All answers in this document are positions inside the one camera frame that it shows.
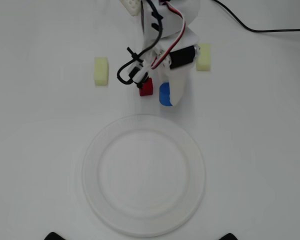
red wire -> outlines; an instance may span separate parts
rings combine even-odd
[[[171,6],[169,6],[169,4],[167,4],[167,8],[168,8],[171,12],[177,14],[177,15],[180,16],[182,19],[184,19],[183,16],[182,16],[182,14],[181,14],[177,9],[175,9],[175,8],[173,8],[173,7],[171,7]],[[186,24],[184,23],[184,28],[181,30],[182,32],[181,32],[180,36],[178,37],[178,39],[171,45],[171,47],[169,47],[169,49],[166,51],[166,53],[164,54],[164,56],[161,57],[161,58],[159,59],[159,61],[158,61],[156,64],[155,64],[155,62],[156,62],[156,60],[157,60],[158,58],[155,57],[155,59],[154,59],[152,65],[151,65],[151,69],[152,69],[152,70],[156,69],[156,68],[163,62],[163,60],[168,56],[168,54],[171,52],[171,50],[177,45],[177,43],[180,41],[180,39],[181,39],[182,36],[184,35],[185,30],[186,30]]]

sponge block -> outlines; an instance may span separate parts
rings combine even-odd
[[[196,60],[196,70],[200,72],[208,72],[211,70],[211,53],[209,43],[199,43],[200,56]]]
[[[96,57],[94,59],[94,84],[96,86],[107,86],[109,79],[109,62],[107,57]]]

white plate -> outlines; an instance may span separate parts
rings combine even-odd
[[[86,197],[114,230],[135,237],[184,224],[204,193],[205,167],[193,139],[169,120],[134,115],[104,128],[83,162]]]

blue cap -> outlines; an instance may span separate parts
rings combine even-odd
[[[168,82],[165,82],[160,86],[160,103],[163,106],[172,106],[170,102],[170,86]]]

red cube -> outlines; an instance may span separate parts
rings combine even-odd
[[[149,77],[148,81],[143,84],[143,88],[139,89],[139,93],[141,97],[151,96],[154,94],[154,85],[152,83],[152,78]]]

